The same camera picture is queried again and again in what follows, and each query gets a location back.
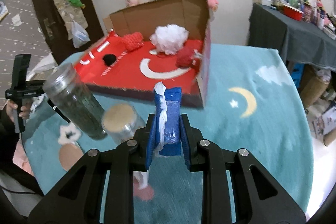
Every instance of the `white cloud print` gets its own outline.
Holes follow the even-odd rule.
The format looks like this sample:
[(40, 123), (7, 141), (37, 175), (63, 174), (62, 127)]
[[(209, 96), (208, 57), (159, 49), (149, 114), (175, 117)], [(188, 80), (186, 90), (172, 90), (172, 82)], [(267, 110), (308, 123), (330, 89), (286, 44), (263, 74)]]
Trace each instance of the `white cloud print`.
[(284, 64), (280, 64), (278, 67), (271, 66), (269, 68), (263, 66), (259, 68), (255, 73), (268, 83), (274, 82), (277, 85), (282, 85), (282, 83), (285, 83), (287, 85), (294, 84)]

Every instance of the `gray tablecloth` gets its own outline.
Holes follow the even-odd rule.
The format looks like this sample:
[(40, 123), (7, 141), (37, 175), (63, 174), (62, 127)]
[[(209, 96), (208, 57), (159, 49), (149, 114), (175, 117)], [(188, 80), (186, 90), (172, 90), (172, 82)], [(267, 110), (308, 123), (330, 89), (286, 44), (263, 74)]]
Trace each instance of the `gray tablecloth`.
[(284, 62), (294, 61), (336, 71), (336, 41), (312, 23), (297, 21), (253, 4), (249, 46), (274, 48)]

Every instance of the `hand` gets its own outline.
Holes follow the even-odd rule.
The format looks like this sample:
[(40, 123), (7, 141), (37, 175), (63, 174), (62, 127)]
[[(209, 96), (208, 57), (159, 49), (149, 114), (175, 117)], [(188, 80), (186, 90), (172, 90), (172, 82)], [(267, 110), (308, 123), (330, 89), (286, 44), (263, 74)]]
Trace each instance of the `hand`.
[[(19, 114), (19, 117), (22, 117), (25, 120), (29, 119), (31, 106), (32, 106), (32, 101), (29, 100), (29, 102), (27, 102), (24, 106), (21, 107), (21, 112)], [(6, 104), (6, 113), (12, 122), (14, 122), (13, 109), (17, 109), (17, 104), (14, 103), (12, 100), (9, 100)]]

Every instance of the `red paper mat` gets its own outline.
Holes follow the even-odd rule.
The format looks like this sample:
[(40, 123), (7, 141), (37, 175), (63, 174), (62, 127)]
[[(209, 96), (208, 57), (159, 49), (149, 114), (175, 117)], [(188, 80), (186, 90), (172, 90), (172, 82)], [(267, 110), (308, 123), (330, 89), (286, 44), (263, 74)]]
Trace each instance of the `red paper mat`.
[[(203, 42), (188, 40), (185, 46), (202, 52)], [(169, 89), (182, 87), (184, 94), (198, 94), (195, 80), (199, 68), (180, 69), (176, 67), (176, 55), (159, 57), (150, 54), (155, 46), (144, 42), (142, 48), (127, 52), (121, 37), (109, 35), (96, 48), (82, 57), (75, 66), (81, 80), (87, 84), (131, 90), (152, 91), (162, 81)], [(102, 58), (114, 54), (118, 61), (107, 67)]]

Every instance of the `door handle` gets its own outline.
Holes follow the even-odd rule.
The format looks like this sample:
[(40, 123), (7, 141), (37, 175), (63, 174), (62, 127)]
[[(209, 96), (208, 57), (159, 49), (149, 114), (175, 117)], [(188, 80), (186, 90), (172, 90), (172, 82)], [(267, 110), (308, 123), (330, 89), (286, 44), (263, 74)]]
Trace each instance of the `door handle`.
[(49, 37), (50, 40), (53, 40), (55, 37), (54, 37), (54, 34), (53, 34), (53, 31), (51, 30), (50, 26), (55, 24), (55, 22), (52, 22), (52, 23), (49, 23), (49, 19), (48, 18), (45, 18), (43, 20), (43, 23), (44, 23), (44, 27), (47, 31), (47, 35)]

